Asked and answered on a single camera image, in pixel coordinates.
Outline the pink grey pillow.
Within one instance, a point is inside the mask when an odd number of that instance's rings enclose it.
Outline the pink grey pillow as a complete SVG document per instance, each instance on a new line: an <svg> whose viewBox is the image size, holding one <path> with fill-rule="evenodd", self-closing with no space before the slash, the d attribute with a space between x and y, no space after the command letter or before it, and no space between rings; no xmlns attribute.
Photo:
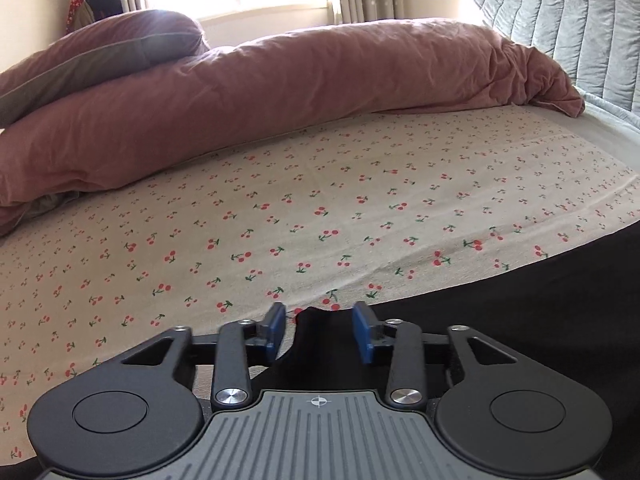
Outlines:
<svg viewBox="0 0 640 480"><path fill-rule="evenodd" d="M1 127L70 94L208 50L200 23L179 12L111 16L56 40L1 74Z"/></svg>

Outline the hanging dark red clothes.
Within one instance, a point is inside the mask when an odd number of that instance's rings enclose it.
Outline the hanging dark red clothes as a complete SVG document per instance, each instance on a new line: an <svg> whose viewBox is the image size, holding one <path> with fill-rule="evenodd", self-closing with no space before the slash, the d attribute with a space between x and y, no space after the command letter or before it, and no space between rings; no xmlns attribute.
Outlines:
<svg viewBox="0 0 640 480"><path fill-rule="evenodd" d="M122 14L120 0L70 0L65 33L71 34L85 26L118 14Z"/></svg>

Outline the grey quilted headboard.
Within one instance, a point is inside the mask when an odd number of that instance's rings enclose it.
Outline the grey quilted headboard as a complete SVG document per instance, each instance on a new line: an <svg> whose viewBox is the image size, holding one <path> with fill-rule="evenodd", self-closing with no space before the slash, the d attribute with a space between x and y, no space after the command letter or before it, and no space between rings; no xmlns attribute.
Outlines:
<svg viewBox="0 0 640 480"><path fill-rule="evenodd" d="M573 84L639 119L639 0L473 0L483 22L534 47Z"/></svg>

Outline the cherry print bed sheet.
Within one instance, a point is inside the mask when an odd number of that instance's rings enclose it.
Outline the cherry print bed sheet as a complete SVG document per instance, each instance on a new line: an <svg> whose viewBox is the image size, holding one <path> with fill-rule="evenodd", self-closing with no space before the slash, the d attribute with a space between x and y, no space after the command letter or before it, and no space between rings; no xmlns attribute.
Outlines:
<svg viewBox="0 0 640 480"><path fill-rule="evenodd" d="M166 328L421 295L638 218L638 132L593 108L363 116L75 200L1 243L2 462L44 392Z"/></svg>

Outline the pink duvet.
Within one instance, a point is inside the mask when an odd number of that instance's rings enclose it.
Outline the pink duvet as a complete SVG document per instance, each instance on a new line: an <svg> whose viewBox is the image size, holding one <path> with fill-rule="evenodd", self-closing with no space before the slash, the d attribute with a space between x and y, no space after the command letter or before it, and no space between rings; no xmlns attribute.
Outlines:
<svg viewBox="0 0 640 480"><path fill-rule="evenodd" d="M450 20L318 27L210 50L50 103L1 133L1 229L236 144L370 113L585 103L548 55Z"/></svg>

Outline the black pants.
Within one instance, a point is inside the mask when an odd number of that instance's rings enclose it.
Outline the black pants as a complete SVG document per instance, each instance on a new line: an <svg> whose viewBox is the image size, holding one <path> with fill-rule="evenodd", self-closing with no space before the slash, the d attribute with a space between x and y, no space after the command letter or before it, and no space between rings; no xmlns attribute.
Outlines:
<svg viewBox="0 0 640 480"><path fill-rule="evenodd" d="M352 307L445 335L425 408L389 408ZM176 325L44 392L6 479L542 479L639 474L639 228L456 286L338 310L286 307L253 402L212 408Z"/></svg>

